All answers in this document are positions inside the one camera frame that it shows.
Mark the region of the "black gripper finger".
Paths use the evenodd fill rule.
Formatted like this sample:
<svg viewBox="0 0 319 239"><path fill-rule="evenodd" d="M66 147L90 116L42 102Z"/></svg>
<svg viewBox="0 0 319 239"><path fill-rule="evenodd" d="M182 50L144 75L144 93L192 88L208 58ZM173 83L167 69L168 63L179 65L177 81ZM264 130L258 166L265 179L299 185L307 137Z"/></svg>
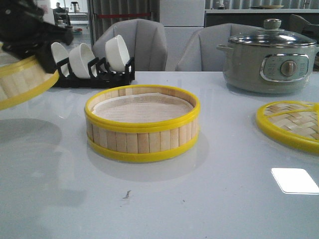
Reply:
<svg viewBox="0 0 319 239"><path fill-rule="evenodd" d="M53 74L56 71L56 63L53 59L51 42L44 43L36 50L36 58L46 73Z"/></svg>

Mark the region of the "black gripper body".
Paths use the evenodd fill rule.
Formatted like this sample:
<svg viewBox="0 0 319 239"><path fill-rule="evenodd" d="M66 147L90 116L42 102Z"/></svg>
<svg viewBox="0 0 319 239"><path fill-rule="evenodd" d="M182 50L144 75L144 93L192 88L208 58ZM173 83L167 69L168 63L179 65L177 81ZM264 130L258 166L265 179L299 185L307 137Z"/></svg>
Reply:
<svg viewBox="0 0 319 239"><path fill-rule="evenodd" d="M47 58L53 42L69 45L73 35L69 29L44 21L44 10L32 0L0 2L0 41L2 50L20 59L35 55Z"/></svg>

